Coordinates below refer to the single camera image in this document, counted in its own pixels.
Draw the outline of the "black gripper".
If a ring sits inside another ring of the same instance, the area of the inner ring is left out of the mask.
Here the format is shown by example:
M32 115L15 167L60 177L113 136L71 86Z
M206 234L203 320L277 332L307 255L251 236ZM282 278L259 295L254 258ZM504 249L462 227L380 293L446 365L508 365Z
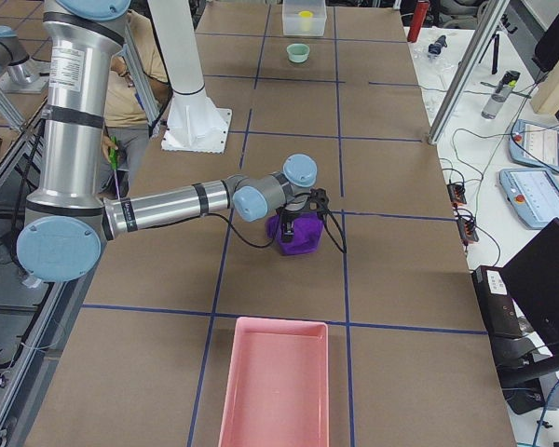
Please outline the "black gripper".
M307 203L291 203L279 207L279 221L281 222L281 241L292 242L294 236L293 220L307 213Z

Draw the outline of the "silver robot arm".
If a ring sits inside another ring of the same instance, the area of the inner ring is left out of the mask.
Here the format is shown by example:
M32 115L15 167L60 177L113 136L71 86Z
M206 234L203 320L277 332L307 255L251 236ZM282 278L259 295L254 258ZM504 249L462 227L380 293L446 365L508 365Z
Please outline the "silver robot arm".
M39 94L47 86L49 63L34 60L15 31L0 25L0 89L5 93Z
M111 59L130 44L126 1L48 1L52 38L45 149L37 189L17 240L22 267L46 282L86 275L104 244L122 234L233 209L252 222L280 208L303 210L317 165L303 154L262 179L233 175L150 196L97 196L103 112Z

